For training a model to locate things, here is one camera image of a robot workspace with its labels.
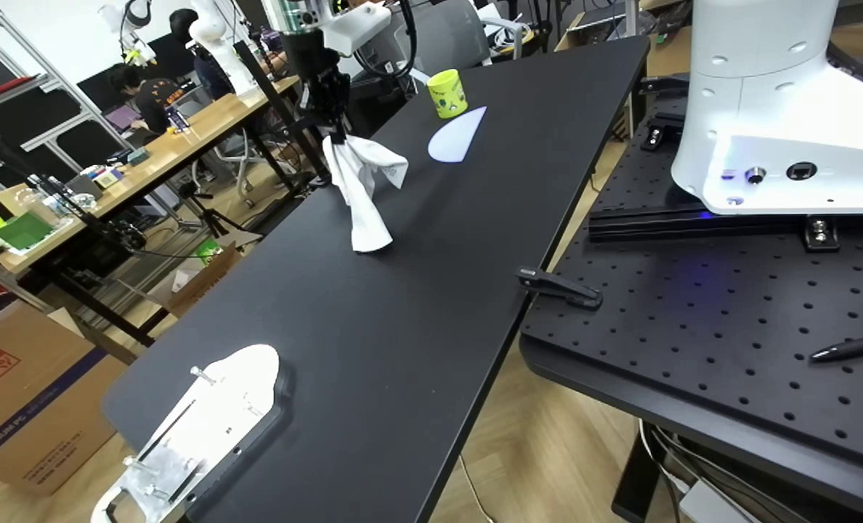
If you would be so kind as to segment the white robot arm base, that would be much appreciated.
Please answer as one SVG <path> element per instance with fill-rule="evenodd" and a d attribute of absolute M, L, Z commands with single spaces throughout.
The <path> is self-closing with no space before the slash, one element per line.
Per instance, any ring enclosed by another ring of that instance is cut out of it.
<path fill-rule="evenodd" d="M 695 0 L 672 181 L 715 215 L 863 215 L 863 81 L 827 65 L 840 0 Z"/>

